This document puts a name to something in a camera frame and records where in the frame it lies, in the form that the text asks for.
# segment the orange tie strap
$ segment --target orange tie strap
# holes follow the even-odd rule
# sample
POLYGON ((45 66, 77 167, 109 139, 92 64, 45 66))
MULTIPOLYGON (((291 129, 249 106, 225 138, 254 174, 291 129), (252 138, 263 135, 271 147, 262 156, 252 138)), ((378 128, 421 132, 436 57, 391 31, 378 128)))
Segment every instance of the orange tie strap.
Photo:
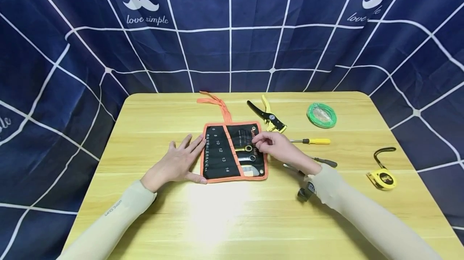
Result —
POLYGON ((204 103, 204 102, 208 102, 210 104, 219 105, 221 107, 221 112, 222 112, 222 117, 224 118, 224 122, 232 123, 232 115, 229 112, 229 110, 227 110, 227 106, 226 106, 226 104, 224 103, 223 100, 219 99, 215 95, 211 95, 208 92, 200 91, 200 93, 203 94, 203 95, 208 95, 211 98, 197 99, 197 103, 201 104, 201 103, 204 103))

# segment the arm sleeve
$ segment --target arm sleeve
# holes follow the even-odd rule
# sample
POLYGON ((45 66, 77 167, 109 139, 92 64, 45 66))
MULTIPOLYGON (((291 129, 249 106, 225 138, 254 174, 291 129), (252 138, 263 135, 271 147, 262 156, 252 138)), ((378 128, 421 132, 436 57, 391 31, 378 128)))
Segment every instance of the arm sleeve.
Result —
POLYGON ((98 218, 58 260, 104 260, 110 256, 128 227, 153 203, 156 193, 134 181, 121 198, 98 218))
POLYGON ((314 184, 316 195, 350 221, 385 257, 391 260, 442 259, 399 218, 349 186, 335 169, 322 166, 319 174, 307 177, 314 184))

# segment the wrench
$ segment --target wrench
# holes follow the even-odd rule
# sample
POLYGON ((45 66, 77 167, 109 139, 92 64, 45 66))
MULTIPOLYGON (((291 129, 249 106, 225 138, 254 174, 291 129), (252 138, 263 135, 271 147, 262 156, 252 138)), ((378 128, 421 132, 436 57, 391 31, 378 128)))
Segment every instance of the wrench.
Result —
POLYGON ((248 157, 239 157, 238 158, 238 161, 251 161, 251 162, 253 162, 255 160, 256 160, 256 156, 254 156, 254 155, 250 155, 248 157))
POLYGON ((251 145, 247 145, 242 148, 236 148, 235 151, 246 151, 246 152, 251 152, 253 150, 253 147, 251 145))

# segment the green cable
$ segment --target green cable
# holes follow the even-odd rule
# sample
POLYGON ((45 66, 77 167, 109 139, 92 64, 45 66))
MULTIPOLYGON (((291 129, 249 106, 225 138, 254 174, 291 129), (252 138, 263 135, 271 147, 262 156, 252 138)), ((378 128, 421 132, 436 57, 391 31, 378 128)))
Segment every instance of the green cable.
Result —
POLYGON ((320 128, 332 128, 337 123, 335 111, 326 104, 315 102, 306 112, 308 119, 320 128))

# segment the fabric backdrop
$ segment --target fabric backdrop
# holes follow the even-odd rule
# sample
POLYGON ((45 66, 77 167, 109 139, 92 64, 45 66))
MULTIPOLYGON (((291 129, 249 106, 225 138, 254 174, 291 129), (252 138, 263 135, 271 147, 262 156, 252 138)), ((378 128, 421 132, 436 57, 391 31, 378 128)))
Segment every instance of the fabric backdrop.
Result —
POLYGON ((54 259, 125 98, 360 91, 464 239, 464 0, 0 0, 0 260, 54 259))

